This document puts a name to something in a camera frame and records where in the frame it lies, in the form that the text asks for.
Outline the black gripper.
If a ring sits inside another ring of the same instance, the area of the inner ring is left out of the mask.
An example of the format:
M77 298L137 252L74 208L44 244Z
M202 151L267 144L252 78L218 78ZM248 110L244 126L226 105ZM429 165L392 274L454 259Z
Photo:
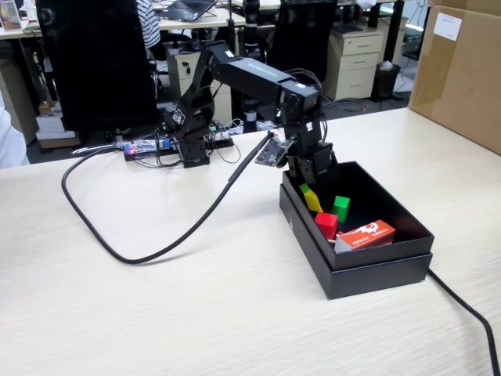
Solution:
M286 152L289 174L304 194L316 184L316 176L337 165L333 145L323 141L319 119L304 118L283 126L286 140L292 144Z

